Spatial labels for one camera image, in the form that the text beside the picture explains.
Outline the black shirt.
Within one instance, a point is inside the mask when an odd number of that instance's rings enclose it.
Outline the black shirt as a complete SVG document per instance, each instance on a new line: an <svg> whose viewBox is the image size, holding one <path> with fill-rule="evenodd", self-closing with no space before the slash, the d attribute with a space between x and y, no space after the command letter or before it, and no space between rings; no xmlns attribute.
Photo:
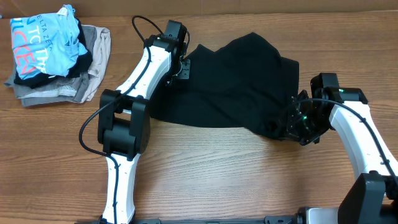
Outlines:
<svg viewBox="0 0 398 224"><path fill-rule="evenodd" d="M283 137L278 119L299 90L299 63L252 32L217 51L199 45L187 80L160 86L150 99L154 119L201 128L239 128Z"/></svg>

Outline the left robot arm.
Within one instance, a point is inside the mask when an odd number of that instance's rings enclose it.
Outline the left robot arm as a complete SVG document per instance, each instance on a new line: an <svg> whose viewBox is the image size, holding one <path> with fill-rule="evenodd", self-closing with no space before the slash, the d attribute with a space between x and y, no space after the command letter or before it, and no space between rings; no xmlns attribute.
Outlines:
<svg viewBox="0 0 398 224"><path fill-rule="evenodd" d="M189 78L184 60L190 34L177 21L143 41L142 58L116 90L101 94L98 142L108 165L108 189L100 223L133 223L136 169L150 138L149 101L159 86Z"/></svg>

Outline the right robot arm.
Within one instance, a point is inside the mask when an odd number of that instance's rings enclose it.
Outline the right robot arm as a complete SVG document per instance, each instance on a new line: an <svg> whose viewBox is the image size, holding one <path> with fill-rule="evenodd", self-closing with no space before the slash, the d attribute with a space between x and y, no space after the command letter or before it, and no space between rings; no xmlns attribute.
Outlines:
<svg viewBox="0 0 398 224"><path fill-rule="evenodd" d="M397 223L397 159L371 116L359 88L343 88L334 73L310 81L281 114L281 135L305 146L329 130L338 133L355 182L337 208L301 208L292 223Z"/></svg>

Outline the beige folded garment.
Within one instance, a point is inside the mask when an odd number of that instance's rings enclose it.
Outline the beige folded garment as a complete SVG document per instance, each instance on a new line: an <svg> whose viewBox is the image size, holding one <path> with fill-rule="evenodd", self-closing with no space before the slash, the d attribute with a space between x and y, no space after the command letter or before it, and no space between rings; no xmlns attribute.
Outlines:
<svg viewBox="0 0 398 224"><path fill-rule="evenodd" d="M84 103L93 99L105 76L111 54L111 33L105 27L82 25L82 28L85 32L86 46L93 49L93 61L88 69L88 87L81 99Z"/></svg>

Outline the grey folded garment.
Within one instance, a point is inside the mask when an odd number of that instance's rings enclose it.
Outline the grey folded garment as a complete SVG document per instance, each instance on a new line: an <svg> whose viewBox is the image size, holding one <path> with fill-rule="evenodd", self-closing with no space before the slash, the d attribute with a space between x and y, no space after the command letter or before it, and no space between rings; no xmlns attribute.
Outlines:
<svg viewBox="0 0 398 224"><path fill-rule="evenodd" d="M13 68L11 76L4 85L14 90L16 98L21 100L23 106L34 106L47 103L57 103L69 101L82 103L81 99L88 87L88 71L82 72L77 78L61 78L54 80L48 85L38 88L12 84L15 77L16 68Z"/></svg>

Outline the light blue printed shirt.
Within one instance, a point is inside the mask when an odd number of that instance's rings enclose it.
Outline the light blue printed shirt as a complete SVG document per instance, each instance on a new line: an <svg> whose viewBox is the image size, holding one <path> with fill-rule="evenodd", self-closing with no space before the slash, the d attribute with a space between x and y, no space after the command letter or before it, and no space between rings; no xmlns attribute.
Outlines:
<svg viewBox="0 0 398 224"><path fill-rule="evenodd" d="M68 75L88 50L78 39L75 10L65 4L58 12L10 20L16 71L22 80L40 74Z"/></svg>

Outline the black folded garment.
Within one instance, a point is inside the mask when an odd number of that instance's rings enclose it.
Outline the black folded garment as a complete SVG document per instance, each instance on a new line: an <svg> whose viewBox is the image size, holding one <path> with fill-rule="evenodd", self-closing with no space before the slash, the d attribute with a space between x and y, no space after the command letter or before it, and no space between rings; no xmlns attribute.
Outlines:
<svg viewBox="0 0 398 224"><path fill-rule="evenodd" d="M83 28L79 19L78 28L80 33L78 34L79 44L84 46L87 53L83 55L79 55L76 61L76 64L69 69L68 75L66 78L77 78L80 76L81 72L86 72L93 61L92 53L86 48L86 40L83 32ZM33 78L21 79L19 74L16 72L15 77L12 80L12 84L18 84L22 86L27 86L29 88L38 88L44 85L48 85L54 80L60 80L62 76L58 75L48 75L45 73L39 73L35 75Z"/></svg>

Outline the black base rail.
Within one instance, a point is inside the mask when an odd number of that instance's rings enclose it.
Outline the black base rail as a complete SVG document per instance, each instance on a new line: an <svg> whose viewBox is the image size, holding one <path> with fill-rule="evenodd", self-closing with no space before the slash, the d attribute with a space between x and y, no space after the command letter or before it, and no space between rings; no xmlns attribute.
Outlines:
<svg viewBox="0 0 398 224"><path fill-rule="evenodd" d="M129 224L306 224L303 216L266 216L264 218L221 219L221 220L160 220L132 219Z"/></svg>

